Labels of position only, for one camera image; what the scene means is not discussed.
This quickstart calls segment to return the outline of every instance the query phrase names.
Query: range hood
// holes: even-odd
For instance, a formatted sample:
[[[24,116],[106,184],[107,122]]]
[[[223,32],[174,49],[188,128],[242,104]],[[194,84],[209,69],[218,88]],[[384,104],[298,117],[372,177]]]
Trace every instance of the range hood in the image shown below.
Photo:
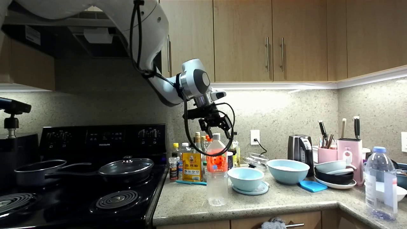
[[[129,57],[127,42],[98,8],[60,20],[38,18],[12,2],[1,28],[9,37],[55,58]]]

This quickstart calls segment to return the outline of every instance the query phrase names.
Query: knife block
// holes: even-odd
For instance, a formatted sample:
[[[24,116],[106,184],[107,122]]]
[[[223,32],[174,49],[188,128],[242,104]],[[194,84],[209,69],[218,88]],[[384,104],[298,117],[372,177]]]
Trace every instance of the knife block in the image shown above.
[[[354,179],[358,186],[364,183],[363,168],[363,141],[360,139],[340,139],[337,140],[339,160],[345,160],[346,164],[353,164],[356,169]]]

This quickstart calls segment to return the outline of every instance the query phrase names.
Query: electrical outlet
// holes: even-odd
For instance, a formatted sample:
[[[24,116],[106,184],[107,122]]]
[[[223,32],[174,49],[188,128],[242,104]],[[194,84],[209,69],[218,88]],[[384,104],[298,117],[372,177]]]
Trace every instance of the electrical outlet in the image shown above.
[[[255,141],[255,139],[260,141],[260,130],[251,130],[251,145],[258,145],[258,142]]]
[[[407,132],[402,132],[402,151],[407,153]]]

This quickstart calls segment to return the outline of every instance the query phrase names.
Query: backsplash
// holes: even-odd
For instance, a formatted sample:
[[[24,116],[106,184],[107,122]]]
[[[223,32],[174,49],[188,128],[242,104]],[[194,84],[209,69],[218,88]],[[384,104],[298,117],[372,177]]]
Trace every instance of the backsplash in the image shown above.
[[[56,61],[56,91],[0,93],[0,97],[32,104],[32,112],[18,116],[18,132],[38,132],[42,126],[167,123],[168,149],[172,141],[186,141],[182,105],[164,105],[127,58]],[[381,83],[342,90],[227,90],[237,114],[236,139],[246,154],[260,153],[249,145],[249,130],[261,131],[269,158],[286,158],[289,135],[311,135],[319,142],[318,121],[339,136],[340,119],[361,118],[361,137],[368,147],[388,146],[401,154],[400,132],[407,130],[407,85]],[[220,107],[229,116],[227,105]],[[191,123],[191,135],[199,130]],[[353,136],[351,125],[347,135]]]

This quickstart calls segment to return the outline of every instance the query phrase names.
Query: blue plate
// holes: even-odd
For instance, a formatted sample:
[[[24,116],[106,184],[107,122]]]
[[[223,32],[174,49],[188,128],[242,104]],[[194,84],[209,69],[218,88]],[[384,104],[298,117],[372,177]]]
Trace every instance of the blue plate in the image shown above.
[[[269,188],[270,188],[270,184],[265,181],[262,181],[261,184],[258,184],[258,187],[251,192],[243,191],[243,189],[239,189],[239,188],[232,186],[232,189],[234,189],[236,192],[242,193],[242,195],[248,195],[248,196],[263,195],[263,193],[269,192]]]

